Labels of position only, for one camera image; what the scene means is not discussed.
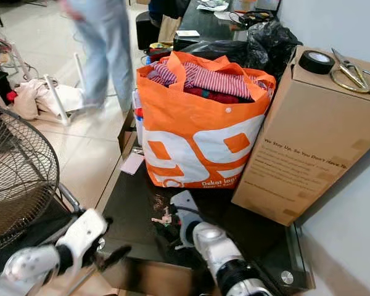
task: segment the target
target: scissors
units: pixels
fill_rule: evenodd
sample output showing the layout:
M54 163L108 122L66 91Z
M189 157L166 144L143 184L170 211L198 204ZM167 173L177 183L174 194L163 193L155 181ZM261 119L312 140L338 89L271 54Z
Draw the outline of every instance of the scissors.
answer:
M364 78L364 73L370 75L369 70L362 69L353 63L351 63L346 57L340 54L338 51L332 48L332 52L334 53L335 57L339 61L339 69L331 71L331 78L332 80L337 83L342 88L348 89L350 91L354 91L357 93L367 94L370 93L370 87L366 79ZM354 82L358 86L350 86L347 84L342 83L340 80L337 79L338 72L344 73L349 79Z

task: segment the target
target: fan grille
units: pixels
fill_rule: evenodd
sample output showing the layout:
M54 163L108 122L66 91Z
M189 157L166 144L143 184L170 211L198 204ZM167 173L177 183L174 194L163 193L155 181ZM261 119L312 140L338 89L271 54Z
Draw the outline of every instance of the fan grille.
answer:
M0 109L0 249L38 218L59 183L59 164L46 138Z

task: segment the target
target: person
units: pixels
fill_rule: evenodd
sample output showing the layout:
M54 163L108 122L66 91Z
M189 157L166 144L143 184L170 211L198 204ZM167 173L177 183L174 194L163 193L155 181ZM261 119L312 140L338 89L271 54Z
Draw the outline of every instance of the person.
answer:
M111 75L120 107L123 112L129 111L133 69L125 1L59 0L59 3L74 20L86 45L84 107L103 108Z

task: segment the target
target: black tape roll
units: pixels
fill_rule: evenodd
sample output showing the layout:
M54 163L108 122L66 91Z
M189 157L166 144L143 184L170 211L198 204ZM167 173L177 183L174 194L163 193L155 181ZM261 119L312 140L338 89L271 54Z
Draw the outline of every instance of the black tape roll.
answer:
M303 52L298 64L315 74L328 74L333 68L334 59L318 51Z

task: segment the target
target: orange shopping bag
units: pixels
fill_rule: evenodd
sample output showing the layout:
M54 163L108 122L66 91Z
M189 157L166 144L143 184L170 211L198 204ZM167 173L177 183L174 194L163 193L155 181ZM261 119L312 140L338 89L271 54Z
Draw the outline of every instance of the orange shopping bag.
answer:
M177 78L169 88L147 78L151 66L137 70L144 115L142 147L151 180L161 187L234 188L265 118L274 77L243 69L226 57L206 60L172 52L163 59ZM255 102L222 104L183 92L185 62L243 75Z

